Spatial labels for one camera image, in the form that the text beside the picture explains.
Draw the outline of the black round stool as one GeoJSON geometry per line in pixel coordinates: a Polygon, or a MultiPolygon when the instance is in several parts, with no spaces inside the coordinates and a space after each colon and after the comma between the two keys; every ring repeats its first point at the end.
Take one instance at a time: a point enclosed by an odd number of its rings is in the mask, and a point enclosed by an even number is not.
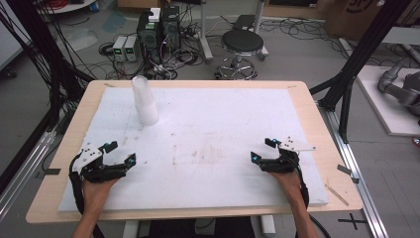
{"type": "Polygon", "coordinates": [[[222,36],[221,46],[232,56],[218,64],[214,73],[216,79],[250,80],[258,76],[254,64],[247,57],[263,52],[261,36],[249,30],[232,30],[222,36]]]}

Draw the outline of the slim black computer tower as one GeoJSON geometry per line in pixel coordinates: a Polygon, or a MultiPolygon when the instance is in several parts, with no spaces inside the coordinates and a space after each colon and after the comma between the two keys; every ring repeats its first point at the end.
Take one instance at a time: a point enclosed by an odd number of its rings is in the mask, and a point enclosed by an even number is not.
{"type": "Polygon", "coordinates": [[[180,27],[179,27],[179,7],[165,7],[161,14],[163,33],[165,36],[166,47],[169,50],[180,48],[180,27]]]}

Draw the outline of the aluminium rail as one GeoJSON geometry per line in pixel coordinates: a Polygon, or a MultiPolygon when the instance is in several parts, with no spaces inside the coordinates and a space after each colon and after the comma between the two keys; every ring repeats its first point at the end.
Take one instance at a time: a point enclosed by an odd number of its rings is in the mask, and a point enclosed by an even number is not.
{"type": "Polygon", "coordinates": [[[0,195],[0,222],[7,216],[30,177],[49,151],[55,137],[56,132],[45,132],[33,146],[29,147],[29,152],[24,156],[23,164],[12,176],[10,183],[0,195]]]}
{"type": "Polygon", "coordinates": [[[374,201],[369,193],[368,186],[364,180],[362,171],[359,168],[356,157],[351,146],[345,142],[339,134],[339,118],[335,112],[329,112],[319,108],[327,127],[330,130],[333,141],[347,168],[347,174],[351,177],[363,202],[363,214],[367,222],[372,238],[389,238],[385,226],[376,209],[374,201]]]}

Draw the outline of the black tape cross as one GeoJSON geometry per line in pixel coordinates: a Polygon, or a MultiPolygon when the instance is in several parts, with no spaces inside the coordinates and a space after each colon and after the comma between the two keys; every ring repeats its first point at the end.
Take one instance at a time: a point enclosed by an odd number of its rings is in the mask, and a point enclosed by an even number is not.
{"type": "Polygon", "coordinates": [[[349,213],[349,218],[339,218],[338,222],[351,223],[355,230],[359,230],[359,224],[366,224],[367,221],[363,219],[356,219],[353,213],[349,213]]]}

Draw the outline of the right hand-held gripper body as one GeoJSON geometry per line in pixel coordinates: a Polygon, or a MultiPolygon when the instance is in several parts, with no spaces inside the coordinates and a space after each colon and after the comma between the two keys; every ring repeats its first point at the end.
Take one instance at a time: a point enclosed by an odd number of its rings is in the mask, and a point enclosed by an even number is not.
{"type": "Polygon", "coordinates": [[[299,153],[315,151],[316,147],[308,143],[293,139],[290,136],[279,141],[279,156],[277,159],[262,159],[260,169],[263,172],[287,174],[299,168],[299,153]]]}

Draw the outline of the white foam mat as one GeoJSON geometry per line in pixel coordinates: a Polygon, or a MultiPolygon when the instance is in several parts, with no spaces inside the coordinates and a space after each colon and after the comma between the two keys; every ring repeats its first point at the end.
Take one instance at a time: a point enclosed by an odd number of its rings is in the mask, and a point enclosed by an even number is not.
{"type": "Polygon", "coordinates": [[[112,188],[106,210],[282,207],[276,180],[251,161],[278,152],[265,139],[306,137],[291,95],[269,88],[156,88],[159,119],[141,124],[129,87],[108,88],[83,142],[117,142],[107,165],[137,163],[112,188]]]}

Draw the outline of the stack of white plastic cups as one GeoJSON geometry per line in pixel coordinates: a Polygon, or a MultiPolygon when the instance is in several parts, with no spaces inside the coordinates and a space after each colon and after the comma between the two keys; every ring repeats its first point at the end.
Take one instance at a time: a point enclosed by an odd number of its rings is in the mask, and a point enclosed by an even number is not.
{"type": "Polygon", "coordinates": [[[155,125],[159,119],[158,109],[148,79],[142,75],[134,76],[132,78],[132,88],[141,124],[144,126],[155,125]]]}

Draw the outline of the brown cardboard box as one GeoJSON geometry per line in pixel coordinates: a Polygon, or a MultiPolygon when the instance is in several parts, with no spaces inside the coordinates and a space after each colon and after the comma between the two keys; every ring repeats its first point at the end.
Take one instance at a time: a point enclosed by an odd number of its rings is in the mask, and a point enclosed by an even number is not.
{"type": "Polygon", "coordinates": [[[374,20],[387,1],[403,3],[403,0],[335,0],[324,23],[324,31],[330,38],[361,40],[366,33],[384,27],[390,13],[376,23],[374,20]]]}

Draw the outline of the person's left hand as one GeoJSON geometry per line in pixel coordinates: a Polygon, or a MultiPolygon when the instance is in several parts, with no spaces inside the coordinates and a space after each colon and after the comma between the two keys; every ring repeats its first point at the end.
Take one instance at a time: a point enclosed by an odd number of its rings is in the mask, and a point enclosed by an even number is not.
{"type": "Polygon", "coordinates": [[[98,217],[101,214],[109,192],[116,182],[116,179],[112,179],[101,183],[92,183],[88,180],[85,180],[82,183],[84,196],[84,216],[90,215],[98,217]]]}

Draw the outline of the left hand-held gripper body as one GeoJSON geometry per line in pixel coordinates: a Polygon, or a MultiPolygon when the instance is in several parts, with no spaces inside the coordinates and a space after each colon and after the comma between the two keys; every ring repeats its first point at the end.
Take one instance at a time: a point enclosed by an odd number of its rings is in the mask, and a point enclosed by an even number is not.
{"type": "Polygon", "coordinates": [[[87,143],[71,161],[71,182],[87,179],[92,183],[123,178],[128,170],[120,170],[117,165],[105,165],[102,153],[94,144],[87,143]]]}

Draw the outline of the thin wooden strip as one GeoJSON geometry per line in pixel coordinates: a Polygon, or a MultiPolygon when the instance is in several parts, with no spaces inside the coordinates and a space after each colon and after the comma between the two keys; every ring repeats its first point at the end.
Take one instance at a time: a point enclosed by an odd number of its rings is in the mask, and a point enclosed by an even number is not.
{"type": "Polygon", "coordinates": [[[328,184],[325,183],[325,187],[331,191],[340,201],[342,201],[346,206],[349,206],[350,204],[332,187],[330,187],[328,184]]]}

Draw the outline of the black metal frame strut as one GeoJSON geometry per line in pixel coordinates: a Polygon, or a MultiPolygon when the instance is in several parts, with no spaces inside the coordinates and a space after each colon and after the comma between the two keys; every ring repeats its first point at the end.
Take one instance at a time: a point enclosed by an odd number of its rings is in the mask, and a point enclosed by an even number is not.
{"type": "Polygon", "coordinates": [[[372,20],[342,69],[334,77],[310,89],[311,95],[328,89],[326,95],[318,101],[319,105],[328,112],[334,112],[337,103],[342,100],[338,132],[345,143],[348,143],[348,122],[353,84],[368,59],[410,2],[411,0],[384,0],[384,5],[372,20]]]}

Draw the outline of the white table leg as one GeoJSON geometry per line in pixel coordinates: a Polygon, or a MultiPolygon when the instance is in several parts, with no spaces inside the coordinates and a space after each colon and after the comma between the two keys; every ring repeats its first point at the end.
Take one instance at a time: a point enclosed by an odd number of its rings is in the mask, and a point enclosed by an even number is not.
{"type": "Polygon", "coordinates": [[[123,238],[138,238],[140,222],[138,220],[127,220],[125,222],[123,238]]]}
{"type": "Polygon", "coordinates": [[[267,238],[273,237],[276,232],[273,216],[262,215],[260,217],[260,222],[261,222],[262,234],[267,238]]]}

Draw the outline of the white platform board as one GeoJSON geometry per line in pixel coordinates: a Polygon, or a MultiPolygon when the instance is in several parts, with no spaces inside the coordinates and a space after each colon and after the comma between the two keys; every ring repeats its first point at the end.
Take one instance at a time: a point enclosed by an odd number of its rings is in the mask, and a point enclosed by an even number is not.
{"type": "Polygon", "coordinates": [[[387,70],[386,66],[366,65],[358,75],[358,83],[388,135],[420,137],[420,117],[377,89],[379,78],[387,70]]]}

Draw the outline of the person's dark trousers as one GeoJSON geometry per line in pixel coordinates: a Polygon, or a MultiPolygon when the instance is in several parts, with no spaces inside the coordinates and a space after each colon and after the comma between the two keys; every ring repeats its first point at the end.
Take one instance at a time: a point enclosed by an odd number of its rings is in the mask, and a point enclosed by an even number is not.
{"type": "Polygon", "coordinates": [[[197,234],[195,222],[195,219],[153,220],[145,238],[256,238],[249,216],[216,218],[213,235],[197,234]]]}

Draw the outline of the round white table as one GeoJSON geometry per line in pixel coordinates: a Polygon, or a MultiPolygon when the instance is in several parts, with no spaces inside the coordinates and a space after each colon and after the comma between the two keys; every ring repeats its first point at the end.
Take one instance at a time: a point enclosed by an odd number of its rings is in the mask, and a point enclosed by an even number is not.
{"type": "Polygon", "coordinates": [[[60,7],[60,8],[53,8],[49,4],[45,3],[45,4],[42,4],[38,8],[38,12],[42,14],[67,13],[67,12],[76,11],[85,7],[89,7],[90,5],[95,4],[96,2],[97,0],[84,0],[82,3],[78,3],[78,4],[67,3],[65,6],[60,7]]]}

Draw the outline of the person's right hand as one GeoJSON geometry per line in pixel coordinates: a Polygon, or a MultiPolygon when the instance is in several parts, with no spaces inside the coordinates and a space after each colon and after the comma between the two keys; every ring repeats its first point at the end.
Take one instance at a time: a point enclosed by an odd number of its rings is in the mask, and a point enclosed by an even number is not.
{"type": "Polygon", "coordinates": [[[270,175],[279,182],[289,202],[303,200],[300,192],[300,179],[297,172],[287,174],[270,173],[270,175]]]}

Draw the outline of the large black computer tower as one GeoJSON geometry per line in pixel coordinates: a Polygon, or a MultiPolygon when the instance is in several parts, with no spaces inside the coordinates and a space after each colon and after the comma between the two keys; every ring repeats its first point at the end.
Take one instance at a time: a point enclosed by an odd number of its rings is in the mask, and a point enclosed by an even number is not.
{"type": "Polygon", "coordinates": [[[154,20],[151,9],[146,9],[139,18],[137,35],[140,41],[144,60],[160,64],[160,45],[162,43],[162,29],[159,20],[154,20]]]}

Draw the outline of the grey metal stand leg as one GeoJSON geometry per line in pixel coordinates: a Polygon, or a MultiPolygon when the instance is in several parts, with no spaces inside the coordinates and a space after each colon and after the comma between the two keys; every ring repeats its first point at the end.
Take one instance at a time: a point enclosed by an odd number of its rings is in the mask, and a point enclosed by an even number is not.
{"type": "MultiPolygon", "coordinates": [[[[257,10],[256,10],[256,19],[255,19],[255,26],[254,32],[256,34],[260,33],[260,26],[263,18],[263,8],[265,5],[266,0],[258,0],[257,10]]],[[[269,53],[265,47],[262,47],[261,52],[259,53],[259,57],[261,60],[265,60],[266,57],[269,56],[269,53]]]]}
{"type": "Polygon", "coordinates": [[[200,47],[203,53],[203,58],[206,63],[210,63],[213,60],[213,55],[206,38],[206,0],[200,0],[200,31],[198,37],[200,41],[200,47]]]}

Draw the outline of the grey power supply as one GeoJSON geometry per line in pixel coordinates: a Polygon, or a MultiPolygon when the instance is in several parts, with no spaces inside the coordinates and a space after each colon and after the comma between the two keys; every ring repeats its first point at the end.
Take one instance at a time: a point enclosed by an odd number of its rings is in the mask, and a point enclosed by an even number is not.
{"type": "Polygon", "coordinates": [[[126,37],[120,36],[117,38],[113,45],[113,53],[115,61],[126,61],[126,53],[125,53],[125,43],[127,41],[126,37]]]}
{"type": "Polygon", "coordinates": [[[136,61],[139,56],[138,39],[135,36],[129,36],[125,43],[125,52],[128,61],[136,61]]]}

